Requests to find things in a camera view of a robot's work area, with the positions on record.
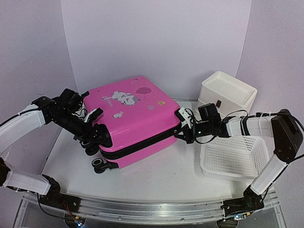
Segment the pink cartoon child suitcase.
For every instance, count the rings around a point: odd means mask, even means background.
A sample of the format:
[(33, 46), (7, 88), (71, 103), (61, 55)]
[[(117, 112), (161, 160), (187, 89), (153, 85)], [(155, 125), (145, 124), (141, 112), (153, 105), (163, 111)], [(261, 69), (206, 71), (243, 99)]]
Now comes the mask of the pink cartoon child suitcase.
[(173, 145), (181, 128), (180, 106), (147, 78), (138, 76), (89, 90), (84, 106), (103, 127), (107, 143), (92, 161), (96, 173), (123, 168)]

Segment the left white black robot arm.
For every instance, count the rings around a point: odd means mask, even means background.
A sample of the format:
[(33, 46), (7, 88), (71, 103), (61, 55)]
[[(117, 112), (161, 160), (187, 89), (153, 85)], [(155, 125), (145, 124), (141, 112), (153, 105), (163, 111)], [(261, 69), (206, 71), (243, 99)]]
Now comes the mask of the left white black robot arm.
[[(105, 127), (93, 124), (103, 112), (100, 108), (95, 109), (85, 120), (76, 115), (83, 99), (78, 93), (36, 99), (0, 125), (0, 151), (4, 152), (29, 132), (50, 122), (72, 133), (80, 142), (92, 143), (94, 146), (110, 145), (111, 138)], [(44, 174), (19, 171), (5, 159), (0, 160), (0, 185), (11, 190), (36, 193), (38, 200), (46, 199), (45, 204), (54, 208), (66, 204), (60, 184), (55, 179)]]

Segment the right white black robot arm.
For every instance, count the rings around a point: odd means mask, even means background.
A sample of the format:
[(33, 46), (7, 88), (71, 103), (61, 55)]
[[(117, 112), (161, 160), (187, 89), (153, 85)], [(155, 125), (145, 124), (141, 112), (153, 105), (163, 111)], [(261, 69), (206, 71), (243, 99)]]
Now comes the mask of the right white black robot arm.
[[(205, 176), (248, 183), (242, 197), (223, 202), (226, 218), (238, 220), (261, 210), (274, 182), (300, 159), (304, 127), (286, 109), (254, 115), (239, 110), (221, 117), (214, 104), (206, 104), (199, 107), (200, 119), (188, 108), (175, 114), (183, 125), (174, 135), (189, 144), (200, 143)], [(208, 139), (200, 142), (201, 137)]]

